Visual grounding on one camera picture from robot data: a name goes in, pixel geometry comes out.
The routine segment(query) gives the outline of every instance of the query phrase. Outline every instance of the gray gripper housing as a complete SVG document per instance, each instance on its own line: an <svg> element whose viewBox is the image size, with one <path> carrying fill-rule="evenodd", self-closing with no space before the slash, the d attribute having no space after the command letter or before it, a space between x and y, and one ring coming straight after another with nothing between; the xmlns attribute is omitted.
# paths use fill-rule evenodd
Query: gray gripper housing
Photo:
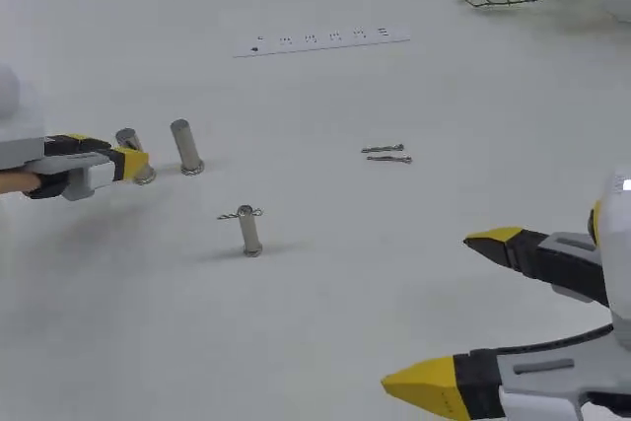
<svg viewBox="0 0 631 421"><path fill-rule="evenodd" d="M555 233L539 246L601 266L600 252L587 234ZM567 288L553 289L590 300ZM631 418L631 353L618 342L614 325L565 340L499 349L497 360L505 392L564 398L577 413L591 401Z"/></svg>
<svg viewBox="0 0 631 421"><path fill-rule="evenodd" d="M44 157L44 138L25 138L0 143L0 170L21 168Z"/></svg>

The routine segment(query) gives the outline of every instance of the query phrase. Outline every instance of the metal pin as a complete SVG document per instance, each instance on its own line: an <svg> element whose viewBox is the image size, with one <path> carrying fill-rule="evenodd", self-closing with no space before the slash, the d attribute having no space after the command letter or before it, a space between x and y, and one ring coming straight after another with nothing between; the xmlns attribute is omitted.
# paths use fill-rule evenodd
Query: metal pin
<svg viewBox="0 0 631 421"><path fill-rule="evenodd" d="M412 163L412 157L404 156L404 157L366 157L366 160L372 160L374 162L401 162L401 163Z"/></svg>
<svg viewBox="0 0 631 421"><path fill-rule="evenodd" d="M136 135L136 131L133 128L123 128L116 132L116 142L118 145L124 148L131 148L132 150L137 150L142 152L142 145L140 145L140 140L138 139L138 135ZM151 165L147 164L144 168L138 172L138 175L134 177L134 182L136 184L149 184L156 178L156 171L151 167Z"/></svg>
<svg viewBox="0 0 631 421"><path fill-rule="evenodd" d="M171 124L171 132L174 135L175 144L181 158L181 172L183 175L199 175L204 171L204 162L199 158L197 147L190 131L187 120L179 118Z"/></svg>
<svg viewBox="0 0 631 421"><path fill-rule="evenodd" d="M404 150L403 144L389 145L386 147L370 147L362 148L362 153L377 153L377 152L402 152Z"/></svg>
<svg viewBox="0 0 631 421"><path fill-rule="evenodd" d="M240 206L236 214L222 214L217 219L239 219L241 233L244 235L244 253L247 256L259 256L263 251L263 245L258 239L254 217L262 216L263 211L252 209L252 206Z"/></svg>

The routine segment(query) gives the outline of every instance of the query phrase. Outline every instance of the white background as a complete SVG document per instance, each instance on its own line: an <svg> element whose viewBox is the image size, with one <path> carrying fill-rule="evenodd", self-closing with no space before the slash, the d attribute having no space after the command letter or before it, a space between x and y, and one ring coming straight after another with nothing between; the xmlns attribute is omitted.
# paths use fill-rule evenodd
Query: white background
<svg viewBox="0 0 631 421"><path fill-rule="evenodd" d="M582 232L631 161L631 29L600 5L0 0L0 58L49 133L134 127L160 173L4 200L2 419L430 419L381 377L608 323L460 243ZM231 57L240 37L379 24L413 40ZM204 175L176 169L180 117ZM399 142L413 165L359 153ZM215 219L241 204L265 210L256 259Z"/></svg>

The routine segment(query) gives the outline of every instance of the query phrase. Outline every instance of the metal cylinder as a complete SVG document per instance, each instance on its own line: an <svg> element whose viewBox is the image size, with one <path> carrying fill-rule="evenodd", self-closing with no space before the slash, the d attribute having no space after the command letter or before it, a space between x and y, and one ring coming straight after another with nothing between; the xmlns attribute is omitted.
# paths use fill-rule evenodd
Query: metal cylinder
<svg viewBox="0 0 631 421"><path fill-rule="evenodd" d="M137 150L142 152L142 145L140 145L140 140L138 139L138 135L136 135L136 131L133 128L123 128L116 132L116 142L118 145L124 148L131 148L132 150ZM156 178L156 171L151 167L151 165L147 164L143 167L143 169L138 172L138 175L134 177L134 182L136 184L149 184Z"/></svg>
<svg viewBox="0 0 631 421"><path fill-rule="evenodd" d="M181 172L184 175L199 175L204 171L204 162L199 158L197 147L187 120L179 118L171 124L171 133L181 159Z"/></svg>
<svg viewBox="0 0 631 421"><path fill-rule="evenodd" d="M247 205L241 206L237 210L241 232L244 235L244 253L247 256L259 256L263 251L263 245L258 239L256 223L254 222L252 213L252 207Z"/></svg>

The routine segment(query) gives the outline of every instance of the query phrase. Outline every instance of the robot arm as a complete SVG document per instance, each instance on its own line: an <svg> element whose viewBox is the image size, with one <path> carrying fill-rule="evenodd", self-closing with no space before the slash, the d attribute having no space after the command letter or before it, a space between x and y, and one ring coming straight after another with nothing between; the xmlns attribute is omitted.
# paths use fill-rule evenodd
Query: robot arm
<svg viewBox="0 0 631 421"><path fill-rule="evenodd" d="M79 135L46 137L45 156L22 170L41 186L25 192L31 199L62 195L70 201L92 196L96 189L135 177L149 161L146 153L111 148L109 143Z"/></svg>
<svg viewBox="0 0 631 421"><path fill-rule="evenodd" d="M382 380L386 392L448 419L583 421L587 402L631 418L631 169L607 183L589 234L502 228L464 243L493 262L610 308L613 324L542 344L474 350Z"/></svg>
<svg viewBox="0 0 631 421"><path fill-rule="evenodd" d="M84 199L133 178L148 161L145 153L83 135L45 136L34 91L0 64L0 191Z"/></svg>

